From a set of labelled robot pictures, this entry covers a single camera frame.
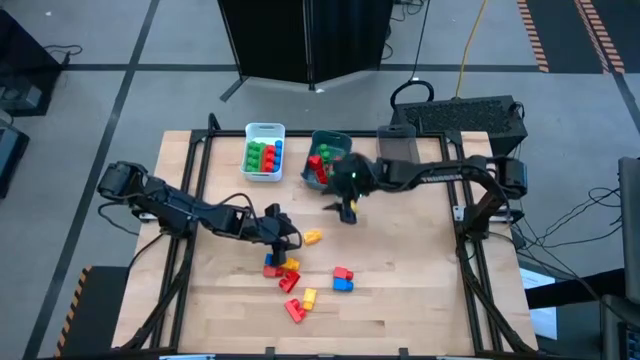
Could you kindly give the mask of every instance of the black and yellow hazard tape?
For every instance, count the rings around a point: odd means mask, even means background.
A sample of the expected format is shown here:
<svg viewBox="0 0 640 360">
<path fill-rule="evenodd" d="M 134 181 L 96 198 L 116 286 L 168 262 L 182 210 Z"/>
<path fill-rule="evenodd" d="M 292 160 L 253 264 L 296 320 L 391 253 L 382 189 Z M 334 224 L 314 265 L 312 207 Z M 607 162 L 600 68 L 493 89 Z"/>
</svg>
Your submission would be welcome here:
<svg viewBox="0 0 640 360">
<path fill-rule="evenodd" d="M 542 49 L 536 26 L 531 18 L 527 0 L 518 0 L 518 8 L 520 9 L 520 15 L 522 16 L 524 27 L 527 30 L 529 41 L 531 41 L 531 47 L 533 48 L 533 54 L 536 57 L 538 68 L 542 72 L 549 72 L 549 63 L 547 62 L 547 57 L 544 55 L 544 49 Z"/>
<path fill-rule="evenodd" d="M 55 357 L 62 356 L 62 350 L 64 349 L 64 344 L 66 343 L 67 336 L 69 335 L 69 331 L 71 330 L 71 323 L 73 321 L 73 317 L 75 316 L 76 309 L 78 308 L 78 302 L 80 301 L 80 296 L 82 295 L 82 288 L 87 281 L 89 271 L 91 271 L 91 266 L 85 267 L 84 269 L 82 269 L 80 277 L 78 278 L 78 284 L 76 285 L 76 289 L 73 292 L 73 298 L 71 299 L 69 312 L 64 319 L 62 331 L 60 331 L 60 336 L 58 337 L 58 343 L 56 344 L 56 351 L 54 353 Z"/>
<path fill-rule="evenodd" d="M 591 15 L 592 15 L 591 10 L 587 10 L 583 8 L 581 1 L 583 0 L 573 0 L 573 2 L 576 4 L 576 8 L 578 9 L 578 14 L 580 14 L 580 18 L 582 18 L 582 23 L 584 24 L 584 27 L 587 30 L 587 34 L 589 34 L 591 45 L 593 46 L 593 49 L 595 50 L 596 54 L 598 54 L 598 58 L 600 59 L 600 65 L 602 66 L 602 73 L 608 74 L 609 64 L 607 63 L 607 59 L 604 57 L 604 53 L 602 52 L 600 45 L 598 45 L 596 34 L 594 34 L 593 32 L 594 29 L 592 29 L 591 25 L 589 25 L 589 21 L 591 20 Z"/>
<path fill-rule="evenodd" d="M 609 33 L 607 32 L 607 29 L 604 26 L 604 23 L 602 22 L 602 20 L 600 20 L 600 16 L 598 15 L 598 11 L 596 11 L 596 8 L 593 6 L 593 4 L 591 3 L 591 0 L 574 0 L 576 2 L 576 6 L 578 7 L 578 12 L 580 12 L 580 16 L 582 16 L 583 18 L 585 18 L 585 27 L 587 28 L 587 31 L 589 32 L 590 36 L 594 37 L 593 32 L 595 30 L 595 37 L 598 38 L 598 40 L 600 41 L 600 44 L 602 44 L 602 49 L 604 49 L 604 52 L 607 55 L 607 58 L 609 59 L 609 62 L 611 63 L 611 65 L 613 65 L 613 69 L 616 72 L 619 72 L 621 74 L 625 73 L 625 68 L 624 68 L 624 62 L 622 62 L 622 59 L 620 58 L 620 55 L 618 54 L 618 50 L 616 50 L 615 45 L 613 44 L 613 41 L 611 41 L 611 37 L 609 37 Z M 598 46 L 598 42 L 596 41 L 596 51 L 598 51 L 598 54 L 600 56 L 602 56 L 602 50 L 600 49 L 600 46 Z"/>
</svg>

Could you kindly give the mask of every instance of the black cabinet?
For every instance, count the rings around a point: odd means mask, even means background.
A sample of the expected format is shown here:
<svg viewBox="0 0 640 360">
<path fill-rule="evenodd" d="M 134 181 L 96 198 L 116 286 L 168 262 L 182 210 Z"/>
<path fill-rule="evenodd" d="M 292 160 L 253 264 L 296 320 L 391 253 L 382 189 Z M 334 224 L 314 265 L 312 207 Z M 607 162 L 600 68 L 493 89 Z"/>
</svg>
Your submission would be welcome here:
<svg viewBox="0 0 640 360">
<path fill-rule="evenodd" d="M 393 0 L 218 0 L 241 76 L 309 84 L 377 68 Z"/>
<path fill-rule="evenodd" d="M 0 10 L 0 109 L 12 116 L 44 115 L 61 71 L 62 65 Z"/>
</svg>

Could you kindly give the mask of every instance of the white plastic bin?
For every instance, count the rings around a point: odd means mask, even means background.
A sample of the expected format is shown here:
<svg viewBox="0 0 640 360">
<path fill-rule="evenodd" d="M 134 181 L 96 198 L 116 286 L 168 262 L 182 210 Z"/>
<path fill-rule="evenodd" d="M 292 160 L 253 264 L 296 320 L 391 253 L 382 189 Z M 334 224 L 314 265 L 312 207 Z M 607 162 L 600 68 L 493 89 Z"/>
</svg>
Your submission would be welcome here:
<svg viewBox="0 0 640 360">
<path fill-rule="evenodd" d="M 276 182 L 282 179 L 282 168 L 284 167 L 284 125 L 276 123 L 251 123 L 244 128 L 245 141 L 244 151 L 242 152 L 242 165 L 240 171 L 247 180 L 251 181 L 270 181 Z M 246 172 L 244 169 L 247 161 L 247 147 L 251 141 L 265 143 L 267 145 L 275 145 L 276 141 L 282 141 L 282 157 L 280 158 L 280 168 L 273 173 L 267 172 Z"/>
</svg>

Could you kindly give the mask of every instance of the metal stand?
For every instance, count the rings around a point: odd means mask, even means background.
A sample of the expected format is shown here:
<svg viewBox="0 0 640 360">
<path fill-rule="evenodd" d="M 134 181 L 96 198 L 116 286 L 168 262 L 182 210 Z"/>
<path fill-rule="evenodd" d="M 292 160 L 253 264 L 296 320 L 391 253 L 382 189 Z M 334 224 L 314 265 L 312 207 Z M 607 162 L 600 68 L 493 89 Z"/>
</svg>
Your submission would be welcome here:
<svg viewBox="0 0 640 360">
<path fill-rule="evenodd" d="M 286 132 L 287 137 L 311 137 L 312 130 L 288 130 Z M 375 138 L 377 137 L 376 131 L 341 131 L 350 137 L 366 137 L 366 138 Z M 218 122 L 215 119 L 213 114 L 209 117 L 209 129 L 207 130 L 193 130 L 191 135 L 191 141 L 189 143 L 189 150 L 187 152 L 187 162 L 185 164 L 185 172 L 182 179 L 181 189 L 184 191 L 189 188 L 189 184 L 191 181 L 191 173 L 194 166 L 194 158 L 196 147 L 201 141 L 204 141 L 204 154 L 202 156 L 202 160 L 200 163 L 200 173 L 198 176 L 198 185 L 196 190 L 196 197 L 201 199 L 204 187 L 207 180 L 207 172 L 208 172 L 208 164 L 211 156 L 211 148 L 213 139 L 215 137 L 244 137 L 245 133 L 242 130 L 221 130 Z M 418 138 L 433 138 L 438 139 L 440 142 L 440 150 L 442 152 L 442 159 L 444 161 L 449 160 L 449 150 L 447 147 L 447 138 L 444 133 L 432 133 L 432 134 L 419 134 Z M 464 152 L 460 144 L 457 144 L 456 147 L 456 155 L 459 158 L 464 157 Z M 463 183 L 463 189 L 465 194 L 465 202 L 467 205 L 473 203 L 473 196 L 471 194 L 471 189 L 468 183 Z M 456 233 L 456 244 L 457 244 L 457 254 L 460 258 L 460 269 L 461 271 L 469 271 L 470 264 L 467 261 L 463 261 L 468 258 L 468 253 L 466 251 L 465 243 L 467 241 L 466 236 L 462 231 L 462 226 L 454 220 L 453 214 L 453 206 L 458 204 L 457 194 L 455 185 L 452 182 L 447 183 L 447 194 L 450 201 L 450 209 L 452 211 L 452 224 L 455 228 Z M 191 266 L 191 260 L 193 256 L 193 249 L 195 247 L 195 235 L 191 238 L 187 239 L 186 250 L 185 250 L 185 259 L 184 261 L 188 261 L 188 266 Z M 169 248 L 169 253 L 167 255 L 167 263 L 165 266 L 165 272 L 163 275 L 163 287 L 161 289 L 160 297 L 162 298 L 164 294 L 167 293 L 167 289 L 171 283 L 171 278 L 173 277 L 173 273 L 175 271 L 175 263 L 176 263 L 176 253 L 178 249 L 178 240 L 172 239 L 172 243 Z M 482 248 L 482 242 L 476 241 L 474 243 L 476 255 L 475 258 L 478 262 L 478 269 L 480 274 L 481 287 L 484 291 L 484 294 L 488 297 L 488 299 L 493 300 L 492 292 L 491 292 L 491 284 L 489 281 L 489 273 L 487 270 L 486 259 L 484 256 L 484 250 Z M 176 302 L 175 307 L 175 317 L 171 328 L 171 338 L 169 342 L 169 346 L 178 347 L 180 342 L 180 330 L 182 327 L 183 314 L 185 308 L 185 300 L 186 293 L 188 289 L 188 277 L 190 272 L 186 273 L 187 280 L 184 282 L 182 288 L 178 293 L 178 300 Z M 471 288 L 472 285 L 467 282 L 464 283 L 464 293 L 465 293 L 465 301 L 467 305 L 467 313 L 469 319 L 469 327 L 471 330 L 471 337 L 473 341 L 473 348 L 476 357 L 484 357 L 484 358 L 495 358 L 495 359 L 551 359 L 551 357 L 547 357 L 543 354 L 536 353 L 508 353 L 503 352 L 501 335 L 496 327 L 496 324 L 489 319 L 489 331 L 491 335 L 491 343 L 493 346 L 492 351 L 488 351 L 484 349 L 482 344 L 482 335 L 479 325 L 478 312 L 476 308 L 476 299 Z M 157 348 L 160 344 L 160 334 L 162 333 L 162 321 L 156 327 L 156 331 L 153 333 L 152 342 L 150 348 Z M 412 356 L 408 354 L 408 351 L 399 351 L 398 355 L 395 356 L 366 356 L 368 359 L 436 359 L 434 356 Z M 362 358 L 361 356 L 325 356 L 325 355 L 286 355 L 286 356 L 278 356 L 275 354 L 276 349 L 269 348 L 266 350 L 266 353 L 263 355 L 248 355 L 248 354 L 216 354 L 217 359 L 326 359 L 326 358 L 340 358 L 340 359 L 357 359 Z M 553 357 L 553 359 L 569 359 L 562 357 Z"/>
</svg>

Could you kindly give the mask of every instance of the yellow lego brick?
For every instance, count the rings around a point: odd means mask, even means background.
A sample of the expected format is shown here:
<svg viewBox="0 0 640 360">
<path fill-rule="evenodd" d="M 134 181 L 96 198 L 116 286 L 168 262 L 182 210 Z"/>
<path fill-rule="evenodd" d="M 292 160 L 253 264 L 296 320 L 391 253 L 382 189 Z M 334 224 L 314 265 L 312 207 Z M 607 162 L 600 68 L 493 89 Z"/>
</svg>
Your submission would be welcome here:
<svg viewBox="0 0 640 360">
<path fill-rule="evenodd" d="M 304 290 L 304 298 L 302 298 L 302 308 L 305 310 L 313 309 L 313 305 L 316 303 L 316 294 L 318 290 L 306 288 Z"/>
<path fill-rule="evenodd" d="M 322 240 L 322 231 L 320 230 L 309 230 L 304 233 L 304 244 L 312 245 Z"/>
<path fill-rule="evenodd" d="M 300 261 L 294 258 L 288 258 L 287 262 L 280 265 L 280 267 L 289 271 L 298 271 L 298 269 L 300 269 Z"/>
</svg>

